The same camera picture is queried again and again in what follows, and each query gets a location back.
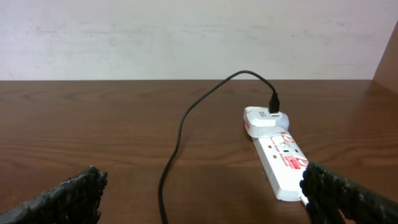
white power strip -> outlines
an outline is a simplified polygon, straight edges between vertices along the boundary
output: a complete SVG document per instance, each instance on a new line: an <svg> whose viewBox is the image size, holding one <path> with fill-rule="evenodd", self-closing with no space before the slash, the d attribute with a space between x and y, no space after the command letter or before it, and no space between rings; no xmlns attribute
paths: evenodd
<svg viewBox="0 0 398 224"><path fill-rule="evenodd" d="M287 115L270 114L268 108L250 106L245 108L243 119L276 198L288 202L301 200L307 204L300 181L308 161L287 131Z"/></svg>

black plug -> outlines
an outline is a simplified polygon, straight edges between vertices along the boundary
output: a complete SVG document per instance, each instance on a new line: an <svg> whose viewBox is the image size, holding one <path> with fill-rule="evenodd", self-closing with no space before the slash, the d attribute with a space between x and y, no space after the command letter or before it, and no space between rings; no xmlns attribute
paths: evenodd
<svg viewBox="0 0 398 224"><path fill-rule="evenodd" d="M268 111L269 111L269 113L278 113L279 112L279 99L278 99L277 93L272 94L272 97L269 100Z"/></svg>

wall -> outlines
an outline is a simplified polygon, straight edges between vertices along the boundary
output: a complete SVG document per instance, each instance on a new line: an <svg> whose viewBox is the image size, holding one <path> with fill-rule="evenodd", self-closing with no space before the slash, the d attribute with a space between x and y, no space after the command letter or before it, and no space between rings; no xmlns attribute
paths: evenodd
<svg viewBox="0 0 398 224"><path fill-rule="evenodd" d="M398 22L391 34L373 80L398 93Z"/></svg>
<svg viewBox="0 0 398 224"><path fill-rule="evenodd" d="M371 79L397 20L397 0L1 0L0 79Z"/></svg>

white charger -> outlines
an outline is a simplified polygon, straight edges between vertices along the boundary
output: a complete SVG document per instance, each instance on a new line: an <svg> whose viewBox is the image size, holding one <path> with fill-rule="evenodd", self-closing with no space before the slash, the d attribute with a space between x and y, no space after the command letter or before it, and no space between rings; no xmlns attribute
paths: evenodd
<svg viewBox="0 0 398 224"><path fill-rule="evenodd" d="M287 115L271 114L268 108L249 106L244 109L243 119L276 198L288 202L301 200L307 204L300 181L308 161L287 131Z"/></svg>

brown wooden panel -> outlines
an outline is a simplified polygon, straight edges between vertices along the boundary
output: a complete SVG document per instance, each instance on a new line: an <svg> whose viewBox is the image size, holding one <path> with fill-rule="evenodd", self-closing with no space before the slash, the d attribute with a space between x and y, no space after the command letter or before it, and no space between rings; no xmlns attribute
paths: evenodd
<svg viewBox="0 0 398 224"><path fill-rule="evenodd" d="M185 110L218 81L0 82L0 212L93 164L99 223L160 223L157 184ZM309 160L398 201L398 96L372 81L272 81ZM170 223L308 223L278 202L243 126L271 91L231 81L192 110L165 183Z"/></svg>
<svg viewBox="0 0 398 224"><path fill-rule="evenodd" d="M392 31L373 80L398 93L398 22Z"/></svg>

